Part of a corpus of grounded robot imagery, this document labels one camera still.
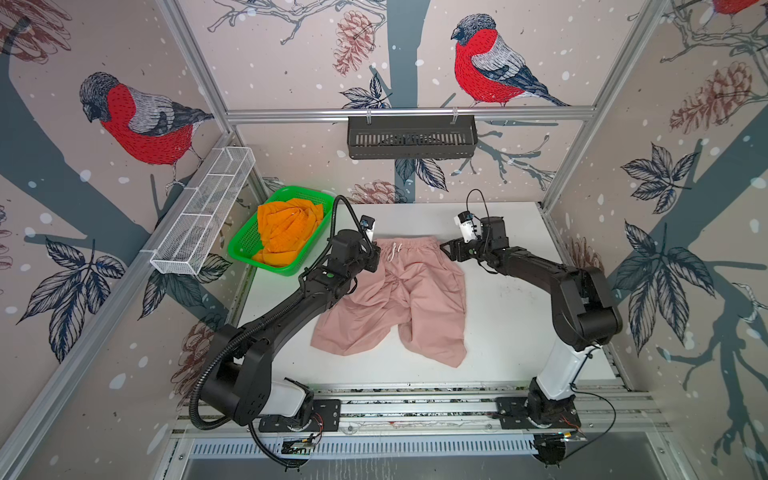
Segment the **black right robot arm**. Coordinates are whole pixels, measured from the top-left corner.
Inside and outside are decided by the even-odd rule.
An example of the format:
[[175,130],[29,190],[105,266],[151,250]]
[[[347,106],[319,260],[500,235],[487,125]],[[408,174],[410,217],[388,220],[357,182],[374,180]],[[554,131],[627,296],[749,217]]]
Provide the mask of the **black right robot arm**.
[[532,379],[525,408],[538,428],[572,425],[575,385],[587,360],[623,328],[606,277],[596,267],[567,266],[512,246],[500,216],[479,218],[465,210],[455,223],[461,237],[440,245],[450,260],[475,260],[490,274],[523,280],[550,295],[558,342]]

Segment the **pink shorts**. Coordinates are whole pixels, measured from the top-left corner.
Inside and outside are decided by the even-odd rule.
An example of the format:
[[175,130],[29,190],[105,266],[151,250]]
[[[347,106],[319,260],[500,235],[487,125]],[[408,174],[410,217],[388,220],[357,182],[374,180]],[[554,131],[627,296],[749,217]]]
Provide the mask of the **pink shorts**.
[[467,355],[463,270],[434,237],[383,238],[375,272],[357,277],[356,290],[319,316],[310,345],[350,356],[378,346],[393,328],[406,349],[459,367]]

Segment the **orange shorts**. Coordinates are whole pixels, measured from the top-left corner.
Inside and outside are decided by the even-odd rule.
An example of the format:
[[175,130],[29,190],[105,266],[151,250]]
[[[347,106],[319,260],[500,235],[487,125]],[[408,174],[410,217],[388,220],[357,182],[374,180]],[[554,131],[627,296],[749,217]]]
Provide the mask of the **orange shorts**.
[[321,204],[294,198],[258,208],[258,233],[262,248],[252,257],[276,268],[291,265],[324,220]]

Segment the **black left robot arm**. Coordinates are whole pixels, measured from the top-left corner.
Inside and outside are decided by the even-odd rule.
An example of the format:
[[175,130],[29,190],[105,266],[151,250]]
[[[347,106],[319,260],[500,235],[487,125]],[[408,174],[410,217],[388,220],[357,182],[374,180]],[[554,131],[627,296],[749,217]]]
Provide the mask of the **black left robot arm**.
[[189,396],[189,417],[200,430],[229,421],[247,426],[261,417],[308,424],[314,393],[306,385],[273,378],[273,360],[307,323],[354,291],[357,276],[378,267],[380,248],[369,228],[344,229],[329,241],[320,263],[299,277],[299,288],[261,317],[214,334]]

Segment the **aluminium corner frame post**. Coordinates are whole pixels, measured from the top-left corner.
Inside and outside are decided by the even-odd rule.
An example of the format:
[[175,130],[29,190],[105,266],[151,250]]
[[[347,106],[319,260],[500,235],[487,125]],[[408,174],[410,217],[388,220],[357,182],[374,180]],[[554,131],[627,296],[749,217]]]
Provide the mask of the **aluminium corner frame post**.
[[614,61],[605,84],[593,105],[593,114],[579,131],[563,163],[554,176],[543,201],[540,203],[543,215],[549,215],[562,196],[568,181],[575,172],[590,143],[604,122],[622,87],[628,80],[644,48],[651,39],[659,19],[668,7],[668,1],[645,1],[640,11],[632,16],[632,28],[618,56]]

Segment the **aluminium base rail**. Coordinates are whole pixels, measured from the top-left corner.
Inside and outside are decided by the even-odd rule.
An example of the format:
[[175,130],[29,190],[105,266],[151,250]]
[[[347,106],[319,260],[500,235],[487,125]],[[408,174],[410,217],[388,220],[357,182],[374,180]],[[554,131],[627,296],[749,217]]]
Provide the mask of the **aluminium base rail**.
[[630,391],[618,381],[587,381],[577,386],[572,425],[538,428],[523,406],[520,382],[452,388],[328,388],[315,394],[340,407],[327,424],[335,435],[439,435],[521,433],[576,434],[662,432],[671,430],[648,392]]

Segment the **aluminium horizontal frame bar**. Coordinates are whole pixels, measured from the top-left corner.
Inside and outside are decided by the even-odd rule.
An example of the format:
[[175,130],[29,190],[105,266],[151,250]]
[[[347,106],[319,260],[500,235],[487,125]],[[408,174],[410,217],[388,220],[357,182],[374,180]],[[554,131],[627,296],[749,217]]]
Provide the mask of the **aluminium horizontal frame bar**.
[[592,106],[523,106],[523,107],[446,107],[446,108],[394,108],[394,109],[271,109],[232,110],[226,113],[231,125],[273,123],[336,123],[361,117],[421,117],[421,116],[474,116],[476,120],[541,120],[587,121],[597,109]]

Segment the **black hanging wall basket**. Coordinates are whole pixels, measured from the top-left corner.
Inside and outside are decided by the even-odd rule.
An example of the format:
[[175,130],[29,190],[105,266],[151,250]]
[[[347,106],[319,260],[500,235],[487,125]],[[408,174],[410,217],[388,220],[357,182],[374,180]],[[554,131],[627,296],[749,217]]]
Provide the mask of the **black hanging wall basket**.
[[472,115],[350,117],[347,124],[354,160],[470,158],[477,144]]

